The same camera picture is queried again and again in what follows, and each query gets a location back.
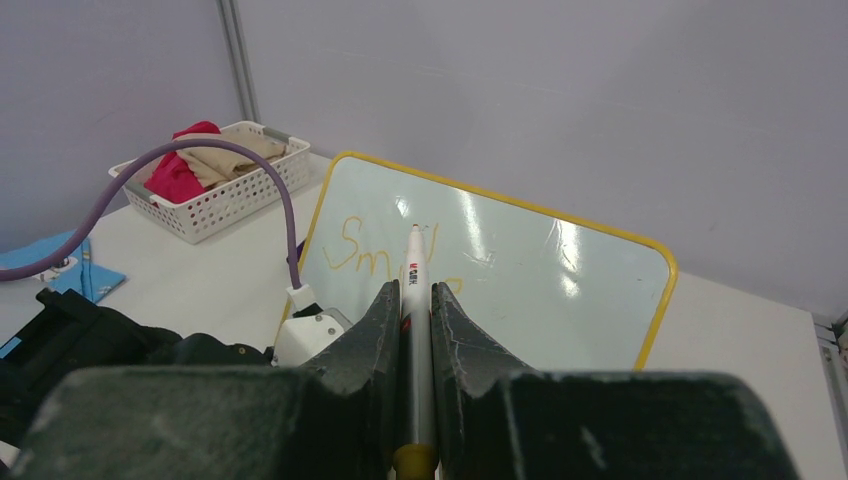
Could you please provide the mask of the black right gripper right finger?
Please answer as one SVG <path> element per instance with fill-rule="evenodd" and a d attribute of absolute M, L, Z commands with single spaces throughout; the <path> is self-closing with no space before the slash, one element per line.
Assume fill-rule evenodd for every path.
<path fill-rule="evenodd" d="M 794 479 L 760 398 L 709 371 L 536 370 L 431 290 L 447 479 Z"/>

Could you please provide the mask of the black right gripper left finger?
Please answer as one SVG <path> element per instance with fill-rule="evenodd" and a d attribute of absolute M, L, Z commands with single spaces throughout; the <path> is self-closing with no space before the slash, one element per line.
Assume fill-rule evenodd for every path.
<path fill-rule="evenodd" d="M 66 376 L 10 479 L 383 479 L 400 286 L 300 366 L 121 366 Z"/>

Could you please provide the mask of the white marker pen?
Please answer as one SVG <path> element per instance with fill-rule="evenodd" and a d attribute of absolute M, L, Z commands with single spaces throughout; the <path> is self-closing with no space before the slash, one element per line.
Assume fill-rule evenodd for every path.
<path fill-rule="evenodd" d="M 433 479 L 438 434 L 431 338 L 431 282 L 423 228 L 412 226 L 402 276 L 402 369 L 393 467 L 398 479 Z"/>

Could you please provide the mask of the yellow framed whiteboard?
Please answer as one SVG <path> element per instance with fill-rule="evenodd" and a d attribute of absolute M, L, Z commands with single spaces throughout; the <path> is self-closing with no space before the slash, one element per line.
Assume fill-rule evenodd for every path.
<path fill-rule="evenodd" d="M 540 370 L 638 370 L 678 267 L 661 243 L 357 152 L 331 163 L 300 259 L 324 307 L 359 319 L 424 235 L 432 282 Z"/>

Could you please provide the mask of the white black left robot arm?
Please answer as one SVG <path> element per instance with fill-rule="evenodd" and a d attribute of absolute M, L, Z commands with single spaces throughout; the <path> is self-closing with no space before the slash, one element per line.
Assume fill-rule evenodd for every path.
<path fill-rule="evenodd" d="M 1 441 L 17 446 L 47 394 L 69 373 L 132 365 L 264 365 L 273 349 L 183 337 L 141 325 L 81 294 L 43 289 L 43 309 L 1 347 Z"/>

